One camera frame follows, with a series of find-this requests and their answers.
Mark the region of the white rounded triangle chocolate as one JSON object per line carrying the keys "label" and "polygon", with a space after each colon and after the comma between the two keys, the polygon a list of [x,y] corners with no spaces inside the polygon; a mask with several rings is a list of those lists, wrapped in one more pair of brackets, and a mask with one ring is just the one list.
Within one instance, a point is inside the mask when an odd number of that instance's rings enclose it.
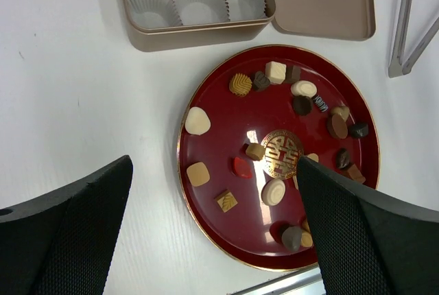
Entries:
{"label": "white rounded triangle chocolate", "polygon": [[189,109],[185,120],[185,130],[189,134],[202,135],[208,132],[210,127],[211,121],[203,109],[196,106]]}

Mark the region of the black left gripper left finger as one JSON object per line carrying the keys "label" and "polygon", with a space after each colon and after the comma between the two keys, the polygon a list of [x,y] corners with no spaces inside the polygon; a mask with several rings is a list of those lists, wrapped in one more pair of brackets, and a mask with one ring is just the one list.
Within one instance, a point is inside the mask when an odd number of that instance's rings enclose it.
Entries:
{"label": "black left gripper left finger", "polygon": [[128,155],[1,210],[2,294],[102,294],[132,183]]}

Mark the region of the dark round fluted chocolate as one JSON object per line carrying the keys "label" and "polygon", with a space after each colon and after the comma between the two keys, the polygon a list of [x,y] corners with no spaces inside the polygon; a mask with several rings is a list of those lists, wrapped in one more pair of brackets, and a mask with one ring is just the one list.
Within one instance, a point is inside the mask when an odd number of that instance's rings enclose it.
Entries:
{"label": "dark round fluted chocolate", "polygon": [[312,100],[307,96],[295,96],[292,101],[293,110],[297,115],[306,116],[313,108]]}

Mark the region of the gold ribbed round chocolate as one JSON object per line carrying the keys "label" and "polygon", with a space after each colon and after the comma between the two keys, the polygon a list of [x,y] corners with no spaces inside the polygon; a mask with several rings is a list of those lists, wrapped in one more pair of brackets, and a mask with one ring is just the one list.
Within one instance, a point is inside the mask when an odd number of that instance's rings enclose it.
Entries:
{"label": "gold ribbed round chocolate", "polygon": [[252,80],[243,73],[236,73],[229,82],[229,90],[238,97],[249,94],[252,88]]}

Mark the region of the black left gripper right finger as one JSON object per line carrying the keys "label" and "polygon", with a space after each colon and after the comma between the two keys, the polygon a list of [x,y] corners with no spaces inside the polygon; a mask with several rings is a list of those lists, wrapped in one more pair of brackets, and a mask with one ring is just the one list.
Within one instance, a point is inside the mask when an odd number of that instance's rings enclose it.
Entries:
{"label": "black left gripper right finger", "polygon": [[437,294],[438,212],[307,158],[297,165],[327,294]]}

